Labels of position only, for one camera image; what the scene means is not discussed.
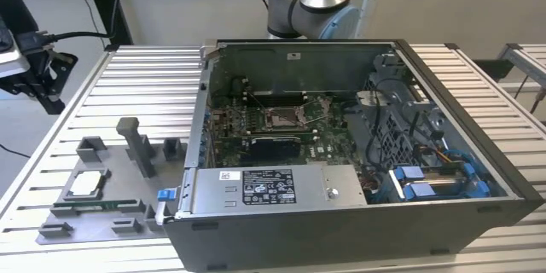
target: white wall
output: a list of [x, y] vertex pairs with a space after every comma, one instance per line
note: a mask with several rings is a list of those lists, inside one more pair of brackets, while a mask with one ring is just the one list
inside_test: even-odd
[[373, 38], [454, 42], [474, 57], [496, 57], [505, 43], [546, 42], [545, 0], [378, 0]]
[[[353, 0], [361, 5], [362, 0]], [[262, 0], [123, 0], [134, 41], [201, 44], [209, 38], [265, 38]]]

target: metal frame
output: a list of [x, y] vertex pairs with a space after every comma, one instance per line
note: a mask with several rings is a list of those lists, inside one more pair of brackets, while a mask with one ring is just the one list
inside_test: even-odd
[[[412, 45], [413, 50], [492, 138], [524, 177], [546, 197], [546, 134], [533, 116], [473, 65], [460, 50], [445, 45]], [[39, 145], [17, 182], [0, 201], [0, 263], [6, 270], [33, 271], [85, 267], [93, 272], [181, 270], [183, 264], [167, 239], [39, 246], [37, 227], [47, 202], [66, 182], [65, 169], [75, 165], [78, 136], [111, 136], [115, 119], [141, 111], [141, 123], [162, 138], [189, 136], [199, 74], [199, 48], [122, 47], [105, 55], [85, 85]], [[143, 85], [130, 85], [138, 79]], [[141, 102], [147, 107], [135, 107]], [[122, 144], [110, 138], [109, 144]], [[488, 231], [457, 255], [378, 260], [313, 267], [261, 270], [273, 272], [521, 272], [546, 267], [546, 205], [513, 227]]]
[[509, 60], [546, 88], [546, 45], [509, 43], [498, 58]]

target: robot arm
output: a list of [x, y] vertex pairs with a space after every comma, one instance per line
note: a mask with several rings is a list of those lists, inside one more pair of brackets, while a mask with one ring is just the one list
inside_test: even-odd
[[59, 99], [77, 56], [53, 50], [23, 0], [0, 0], [0, 89], [38, 99], [49, 114], [61, 114]]
[[352, 38], [358, 8], [350, 0], [269, 0], [269, 33], [277, 38]]

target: white sticker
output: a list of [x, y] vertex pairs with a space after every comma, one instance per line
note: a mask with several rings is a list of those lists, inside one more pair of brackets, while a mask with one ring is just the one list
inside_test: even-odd
[[293, 52], [288, 54], [288, 60], [300, 60], [302, 58], [302, 54], [300, 52]]
[[222, 171], [221, 180], [241, 180], [241, 172], [239, 171]]

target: blue latch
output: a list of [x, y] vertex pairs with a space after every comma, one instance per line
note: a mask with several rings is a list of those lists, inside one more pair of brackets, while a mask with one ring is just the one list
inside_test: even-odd
[[470, 179], [473, 179], [477, 175], [477, 171], [474, 170], [470, 163], [465, 163], [465, 172]]
[[482, 180], [480, 180], [474, 188], [468, 191], [468, 196], [470, 198], [488, 198], [490, 195], [489, 186]]
[[429, 183], [413, 183], [404, 187], [404, 195], [409, 201], [421, 198], [430, 198], [437, 195]]
[[398, 180], [417, 180], [425, 178], [424, 170], [418, 166], [400, 166], [394, 170], [394, 174]]
[[174, 201], [177, 199], [177, 189], [163, 189], [158, 191], [158, 201]]

